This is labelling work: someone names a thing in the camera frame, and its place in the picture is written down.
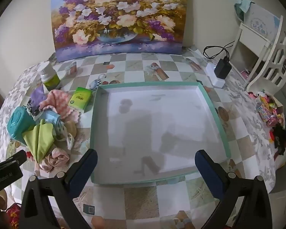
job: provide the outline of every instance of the silver bolt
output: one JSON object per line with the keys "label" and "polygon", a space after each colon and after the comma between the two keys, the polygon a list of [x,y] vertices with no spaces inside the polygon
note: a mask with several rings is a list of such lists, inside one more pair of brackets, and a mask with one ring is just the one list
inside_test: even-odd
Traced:
{"label": "silver bolt", "polygon": [[58,172],[58,173],[56,174],[56,176],[57,176],[58,178],[62,178],[62,177],[64,177],[64,175],[65,175],[65,173],[64,173],[63,171]]}
{"label": "silver bolt", "polygon": [[235,178],[236,175],[235,175],[234,172],[229,172],[229,173],[228,173],[228,177],[230,177],[230,178]]}
{"label": "silver bolt", "polygon": [[31,176],[31,177],[29,178],[29,181],[32,182],[32,181],[35,181],[35,179],[36,179],[36,176]]}

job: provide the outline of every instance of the white chair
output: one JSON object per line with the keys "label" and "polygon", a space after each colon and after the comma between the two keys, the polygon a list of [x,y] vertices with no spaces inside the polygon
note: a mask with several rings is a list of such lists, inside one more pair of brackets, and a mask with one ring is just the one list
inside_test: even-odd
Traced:
{"label": "white chair", "polygon": [[[281,33],[281,28],[283,24],[283,16],[280,18],[280,24],[278,27],[278,32],[276,36],[279,36]],[[274,47],[274,44],[263,35],[259,34],[256,30],[253,30],[249,26],[245,25],[244,23],[240,24],[239,31],[236,35],[235,42],[233,44],[231,50],[231,57],[234,53],[235,47],[240,41],[243,43],[247,48],[249,48],[256,56],[258,56],[258,60],[255,63],[250,75],[247,79],[244,79],[245,84],[248,84],[252,79],[254,73],[256,72],[257,68],[259,67],[262,61],[266,61],[271,49]]]}
{"label": "white chair", "polygon": [[254,95],[263,89],[274,95],[286,83],[286,36],[277,35],[274,47],[259,74],[247,86],[247,92]]}

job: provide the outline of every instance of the canvas painting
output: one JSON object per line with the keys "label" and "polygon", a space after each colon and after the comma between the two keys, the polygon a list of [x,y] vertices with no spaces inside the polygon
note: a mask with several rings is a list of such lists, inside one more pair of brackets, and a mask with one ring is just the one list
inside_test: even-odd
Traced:
{"label": "canvas painting", "polygon": [[180,54],[187,0],[51,0],[59,62],[120,52]]}

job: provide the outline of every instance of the white bottle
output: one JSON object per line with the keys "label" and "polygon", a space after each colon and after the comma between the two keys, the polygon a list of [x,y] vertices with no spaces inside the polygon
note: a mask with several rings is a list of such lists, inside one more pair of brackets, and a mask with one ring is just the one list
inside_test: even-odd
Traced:
{"label": "white bottle", "polygon": [[49,61],[41,62],[37,71],[48,91],[61,88],[60,79]]}

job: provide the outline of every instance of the pink fabric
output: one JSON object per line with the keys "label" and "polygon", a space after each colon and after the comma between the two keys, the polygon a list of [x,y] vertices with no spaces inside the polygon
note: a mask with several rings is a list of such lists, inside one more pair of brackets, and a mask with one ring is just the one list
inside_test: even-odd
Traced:
{"label": "pink fabric", "polygon": [[78,122],[79,112],[68,106],[71,95],[62,90],[53,89],[48,94],[46,100],[39,104],[39,110],[52,109],[61,116],[64,121]]}
{"label": "pink fabric", "polygon": [[63,149],[54,148],[52,153],[46,156],[39,166],[45,172],[50,172],[53,168],[64,167],[69,159],[69,155]]}

